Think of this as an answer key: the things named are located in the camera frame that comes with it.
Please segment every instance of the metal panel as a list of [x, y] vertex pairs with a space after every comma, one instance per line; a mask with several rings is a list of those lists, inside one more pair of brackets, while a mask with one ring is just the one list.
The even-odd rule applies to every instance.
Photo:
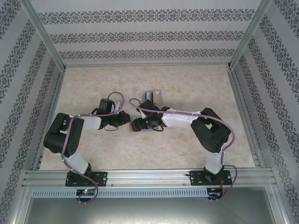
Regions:
[[263, 188], [233, 189], [225, 201], [205, 198], [102, 198], [82, 205], [75, 199], [32, 198], [25, 223], [97, 224], [271, 224]]
[[[76, 189], [36, 189], [32, 198], [75, 198]], [[206, 188], [191, 189], [100, 189], [97, 198], [207, 197]]]

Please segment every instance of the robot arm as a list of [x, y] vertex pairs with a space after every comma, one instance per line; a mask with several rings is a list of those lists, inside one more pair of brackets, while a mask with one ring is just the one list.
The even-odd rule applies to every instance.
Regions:
[[[113, 105], [114, 107], [118, 107], [119, 104], [115, 104], [109, 99], [102, 99], [99, 108], [93, 110], [93, 113], [96, 112], [97, 115], [109, 114]], [[61, 156], [66, 134], [69, 131], [68, 128], [71, 119], [72, 116], [64, 113], [59, 113], [55, 117], [43, 141], [44, 146], [52, 153]], [[91, 165], [84, 160], [79, 150], [77, 150], [82, 131], [99, 130], [105, 128], [107, 125], [117, 128], [128, 122], [130, 122], [130, 116], [124, 111], [120, 111], [114, 115], [102, 118], [91, 116], [81, 116], [80, 118], [75, 118], [70, 129], [70, 135], [64, 153], [65, 161], [71, 167], [71, 171], [68, 173], [68, 176], [71, 176], [72, 179], [74, 179], [74, 182], [79, 182], [82, 185], [86, 185], [88, 184], [88, 180], [82, 178], [76, 173], [73, 173], [72, 170], [76, 170], [87, 177], [91, 177], [92, 175]]]
[[[149, 100], [143, 102], [139, 107], [159, 111], [159, 108], [153, 105]], [[175, 112], [174, 109], [169, 107], [164, 107], [161, 111]], [[142, 129], [150, 129], [158, 126], [176, 126], [193, 130], [202, 146], [207, 150], [205, 169], [210, 172], [211, 175], [216, 175], [221, 171], [222, 149], [230, 135], [230, 131], [222, 123], [198, 116], [177, 113], [162, 114], [143, 111], [142, 113], [143, 119], [139, 118], [132, 122], [131, 126], [133, 131], [138, 132]], [[196, 112], [196, 114], [208, 115], [220, 119], [210, 108], [205, 108], [201, 112]]]

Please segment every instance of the metal profile bar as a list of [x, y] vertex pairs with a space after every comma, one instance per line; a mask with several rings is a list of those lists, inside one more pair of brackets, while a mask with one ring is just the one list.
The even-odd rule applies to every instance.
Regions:
[[225, 62], [184, 62], [184, 63], [92, 63], [92, 64], [67, 64], [66, 68], [85, 67], [123, 67], [123, 66], [177, 66], [177, 65], [227, 65]]
[[11, 219], [7, 222], [10, 224], [23, 224], [25, 223], [25, 218], [29, 209], [32, 189], [21, 189], [16, 202], [15, 210]]
[[290, 219], [286, 213], [279, 189], [277, 186], [266, 187], [266, 193], [271, 206], [271, 210], [277, 224], [290, 224]]
[[253, 130], [252, 125], [250, 123], [250, 117], [248, 115], [244, 99], [241, 97], [242, 93], [241, 93], [240, 87], [238, 85], [238, 82], [236, 80], [236, 75], [235, 75], [234, 70], [228, 70], [228, 78], [229, 78], [230, 84], [232, 86], [232, 90], [233, 90], [233, 93], [234, 93], [234, 96], [235, 96], [235, 100], [236, 100], [236, 103], [237, 103], [239, 114], [241, 116], [241, 120], [242, 120], [242, 123], [243, 123], [243, 127], [244, 127], [244, 130], [245, 130], [247, 141], [249, 143], [249, 147], [250, 147], [251, 151], [255, 152], [255, 155], [256, 155], [257, 160], [259, 162], [259, 166], [264, 168], [266, 166], [265, 166], [265, 163], [263, 161], [263, 157], [262, 157], [260, 148], [258, 146], [254, 130]]
[[262, 0], [260, 5], [258, 6], [256, 13], [253, 15], [252, 20], [250, 21], [249, 26], [247, 27], [242, 39], [238, 47], [236, 48], [232, 59], [230, 60], [230, 68], [233, 69], [236, 64], [238, 63], [239, 58], [241, 57], [243, 51], [245, 50], [248, 42], [250, 41], [252, 35], [254, 34], [258, 24], [262, 20], [263, 16], [265, 15], [267, 9], [269, 8], [272, 0]]
[[[192, 188], [190, 179], [186, 176], [190, 170], [203, 169], [105, 170], [105, 172], [108, 172], [107, 186], [103, 188]], [[228, 170], [230, 170], [231, 176], [234, 178], [235, 170]], [[67, 189], [68, 187], [64, 185], [67, 172], [27, 171], [22, 188]], [[277, 184], [271, 168], [239, 168], [236, 182], [235, 187], [266, 187]]]
[[59, 70], [62, 71], [64, 69], [64, 63], [62, 61], [61, 56], [59, 55], [58, 51], [56, 50], [53, 41], [51, 40], [46, 28], [44, 27], [41, 19], [39, 18], [36, 10], [34, 9], [31, 0], [19, 0], [20, 4], [24, 8], [27, 16], [30, 18], [33, 26], [35, 27], [36, 31], [38, 32], [39, 36], [41, 37], [44, 45], [46, 46], [47, 50], [50, 52], [53, 60], [55, 61], [56, 65], [58, 66]]
[[[53, 98], [53, 102], [52, 102], [52, 105], [51, 105], [51, 108], [50, 108], [50, 111], [49, 111], [49, 116], [48, 116], [48, 119], [46, 121], [45, 128], [43, 130], [43, 136], [41, 138], [42, 140], [44, 139], [49, 127], [51, 126], [51, 121], [53, 120], [53, 117], [54, 117], [55, 109], [56, 109], [57, 102], [58, 102], [59, 95], [60, 95], [60, 91], [61, 91], [61, 87], [62, 87], [62, 84], [63, 84], [63, 81], [64, 81], [64, 75], [65, 75], [65, 70], [63, 69], [62, 74], [59, 77], [59, 81], [58, 81], [58, 84], [57, 84], [57, 90], [54, 93], [54, 98]], [[40, 144], [39, 148], [37, 150], [36, 160], [35, 160], [35, 163], [34, 163], [32, 169], [34, 169], [34, 170], [38, 169], [38, 165], [40, 163], [40, 157], [43, 155], [44, 150], [45, 150], [45, 147], [43, 146], [43, 144]]]

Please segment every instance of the beige floor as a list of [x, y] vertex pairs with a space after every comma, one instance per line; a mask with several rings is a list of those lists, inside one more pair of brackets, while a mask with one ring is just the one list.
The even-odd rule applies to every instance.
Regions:
[[[120, 91], [125, 112], [138, 115], [129, 98], [141, 98], [152, 89], [162, 90], [163, 106], [190, 112], [212, 108], [236, 132], [224, 162], [254, 166], [224, 65], [68, 68], [56, 113], [90, 113], [101, 98]], [[115, 132], [85, 131], [79, 149], [93, 169], [203, 168], [206, 162], [206, 152], [193, 131], [175, 127], [162, 133], [132, 133], [128, 124]], [[59, 156], [45, 149], [41, 169], [67, 168]]]

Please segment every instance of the aluminum frame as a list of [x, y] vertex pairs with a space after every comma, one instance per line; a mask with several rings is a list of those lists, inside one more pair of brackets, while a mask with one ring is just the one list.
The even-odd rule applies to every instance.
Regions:
[[[207, 186], [191, 186], [186, 176], [191, 170], [203, 169], [160, 169], [160, 170], [96, 170], [108, 172], [107, 186], [99, 189], [198, 189]], [[234, 169], [228, 169], [232, 178]], [[35, 189], [82, 189], [83, 187], [66, 187], [67, 170], [26, 171], [17, 200], [13, 217], [9, 223], [23, 224], [28, 212], [32, 194]], [[271, 168], [239, 168], [234, 188], [265, 187], [277, 224], [290, 223], [276, 180]]]

